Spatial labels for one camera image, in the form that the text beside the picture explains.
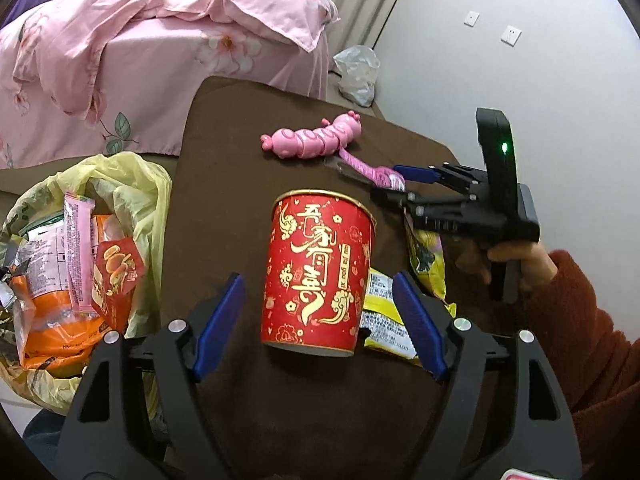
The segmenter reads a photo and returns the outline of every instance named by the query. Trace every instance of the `paper cup rim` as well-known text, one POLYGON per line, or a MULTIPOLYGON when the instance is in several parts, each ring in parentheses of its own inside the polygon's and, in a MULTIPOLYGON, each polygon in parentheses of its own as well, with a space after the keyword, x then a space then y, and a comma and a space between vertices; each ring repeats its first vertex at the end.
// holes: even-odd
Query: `paper cup rim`
POLYGON ((276 206, 278 205, 278 202, 280 202, 281 200, 284 200, 285 198, 289 198, 290 196, 310 195, 310 194, 321 195, 321 196, 332 196, 334 198, 341 198, 343 200, 346 200, 347 202, 351 202, 354 206, 356 206, 359 209, 362 209, 366 213, 366 215, 369 217, 369 221, 371 222, 371 225, 373 225, 373 234, 374 235, 376 234, 376 219, 372 215, 371 211, 369 211, 367 206, 365 206, 359 200, 356 200, 348 195, 345 195, 344 193, 339 193, 337 191, 328 191, 326 189, 294 189, 292 191, 287 191, 286 193, 283 193, 279 197, 277 197, 276 200, 274 200, 273 207, 271 208, 271 214, 273 215, 273 212, 275 211, 276 206))
POLYGON ((299 354, 315 355, 318 357, 352 357, 354 354, 353 350, 345 350, 344 348, 334 348, 331 346, 282 343, 280 341, 263 341, 262 344, 273 348, 279 348, 281 350, 297 352, 299 354))

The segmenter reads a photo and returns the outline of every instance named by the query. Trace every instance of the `snack package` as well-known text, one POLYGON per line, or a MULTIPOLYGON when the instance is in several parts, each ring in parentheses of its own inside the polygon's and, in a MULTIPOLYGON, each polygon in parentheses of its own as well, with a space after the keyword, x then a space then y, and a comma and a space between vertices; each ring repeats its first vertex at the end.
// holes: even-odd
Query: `snack package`
POLYGON ((133 289, 146 273, 132 238, 98 245, 94 264, 92 307, 114 330, 124 334, 131 311, 133 289))
MULTIPOLYGON (((415 229, 408 215, 404 216, 404 228, 409 249, 411 270, 421 284, 436 298, 445 301, 447 287, 444 280, 444 254, 440 235, 415 229)), ((449 313, 456 317, 456 305, 447 305, 449 313)))
POLYGON ((95 201, 65 193, 65 261, 67 283, 74 312, 91 308, 91 211, 95 201))
MULTIPOLYGON (((122 236, 114 215, 91 218, 92 253, 97 251, 99 241, 122 236)), ((18 262, 28 260, 29 265, 24 275, 11 280, 17 296, 13 310, 20 365, 25 369, 46 369, 59 378, 79 374, 93 346, 109 330, 93 309, 73 310, 64 237, 63 221, 31 232, 30 240, 21 245, 16 258, 18 262)))
MULTIPOLYGON (((456 304, 445 306, 455 317, 456 304)), ((387 352, 420 366, 414 344, 394 304, 393 279, 373 268, 369 269, 360 328, 368 328, 371 332, 364 341, 364 348, 387 352)))

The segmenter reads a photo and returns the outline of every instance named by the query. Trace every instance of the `barcode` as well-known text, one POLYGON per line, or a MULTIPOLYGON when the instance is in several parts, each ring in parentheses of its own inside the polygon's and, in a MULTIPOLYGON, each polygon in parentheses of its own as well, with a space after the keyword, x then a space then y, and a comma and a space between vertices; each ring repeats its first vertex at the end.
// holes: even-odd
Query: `barcode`
POLYGON ((392 292, 393 280, 382 274, 375 274, 374 272, 369 275, 369 286, 367 287, 367 294, 384 298, 385 300, 393 301, 392 292))

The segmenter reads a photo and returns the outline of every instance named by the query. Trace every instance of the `fuzzy sweater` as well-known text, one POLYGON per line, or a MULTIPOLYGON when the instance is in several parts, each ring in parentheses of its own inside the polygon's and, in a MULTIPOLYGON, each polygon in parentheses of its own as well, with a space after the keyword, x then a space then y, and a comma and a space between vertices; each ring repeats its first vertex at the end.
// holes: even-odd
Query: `fuzzy sweater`
POLYGON ((631 343, 614 329, 567 252, 550 256, 558 274, 527 300, 526 312, 573 413, 582 460, 589 467, 640 397, 640 340, 631 343))

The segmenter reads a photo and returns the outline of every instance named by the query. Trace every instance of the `yellow chip bag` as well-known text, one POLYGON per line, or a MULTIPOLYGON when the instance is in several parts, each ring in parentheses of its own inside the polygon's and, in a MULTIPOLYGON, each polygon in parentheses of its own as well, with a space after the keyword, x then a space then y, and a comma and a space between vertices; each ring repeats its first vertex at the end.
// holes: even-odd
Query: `yellow chip bag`
MULTIPOLYGON (((445 301, 447 287, 444 281, 444 254, 440 235, 414 228, 411 218, 407 215, 404 217, 404 228, 411 270, 432 295, 445 301)), ((454 303, 447 304, 447 310, 456 317, 454 303)))
MULTIPOLYGON (((369 329, 371 334, 365 339, 364 347, 396 355, 420 366, 418 354, 394 304, 392 287, 392 278, 369 269, 360 328, 369 329)), ((456 304, 446 307, 455 316, 456 304)))

